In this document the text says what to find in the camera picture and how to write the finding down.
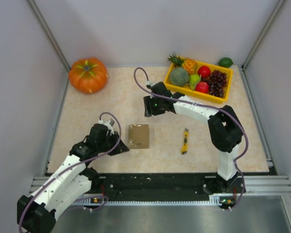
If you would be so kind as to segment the brown cardboard express box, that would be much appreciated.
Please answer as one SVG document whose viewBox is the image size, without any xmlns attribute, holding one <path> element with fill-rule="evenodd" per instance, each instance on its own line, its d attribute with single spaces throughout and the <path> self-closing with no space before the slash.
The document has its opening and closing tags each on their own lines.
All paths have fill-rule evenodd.
<svg viewBox="0 0 291 233">
<path fill-rule="evenodd" d="M 149 136 L 148 124 L 129 125 L 128 147 L 130 149 L 148 149 Z"/>
</svg>

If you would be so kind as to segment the yellow utility knife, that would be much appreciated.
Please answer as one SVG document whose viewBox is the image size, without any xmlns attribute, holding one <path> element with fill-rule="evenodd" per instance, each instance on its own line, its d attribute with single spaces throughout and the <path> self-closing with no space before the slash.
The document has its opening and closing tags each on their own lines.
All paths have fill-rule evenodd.
<svg viewBox="0 0 291 233">
<path fill-rule="evenodd" d="M 189 139 L 189 130 L 187 128 L 184 129 L 182 147 L 180 153 L 182 155 L 186 154 L 188 151 L 188 139 Z"/>
</svg>

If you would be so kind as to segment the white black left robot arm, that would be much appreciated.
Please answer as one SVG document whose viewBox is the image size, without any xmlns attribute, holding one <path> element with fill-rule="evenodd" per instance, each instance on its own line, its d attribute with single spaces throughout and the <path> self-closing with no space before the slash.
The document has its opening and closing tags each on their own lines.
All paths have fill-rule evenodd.
<svg viewBox="0 0 291 233">
<path fill-rule="evenodd" d="M 20 233 L 49 233 L 62 213 L 86 192 L 96 192 L 100 180 L 89 164 L 105 155 L 129 149 L 121 141 L 121 131 L 113 129 L 115 121 L 99 120 L 81 142 L 75 144 L 60 167 L 30 196 L 17 202 Z"/>
</svg>

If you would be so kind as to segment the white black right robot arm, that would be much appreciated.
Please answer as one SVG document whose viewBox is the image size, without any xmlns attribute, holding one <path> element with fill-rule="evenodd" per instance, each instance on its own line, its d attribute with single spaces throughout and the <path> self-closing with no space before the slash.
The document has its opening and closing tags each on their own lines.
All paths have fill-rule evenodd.
<svg viewBox="0 0 291 233">
<path fill-rule="evenodd" d="M 233 109 L 228 105 L 214 109 L 193 101 L 180 92 L 172 94 L 163 82 L 148 83 L 146 87 L 151 95 L 144 97 L 145 117 L 172 112 L 208 125 L 212 144 L 219 154 L 217 187 L 222 192 L 232 189 L 238 175 L 234 159 L 238 155 L 243 136 Z"/>
</svg>

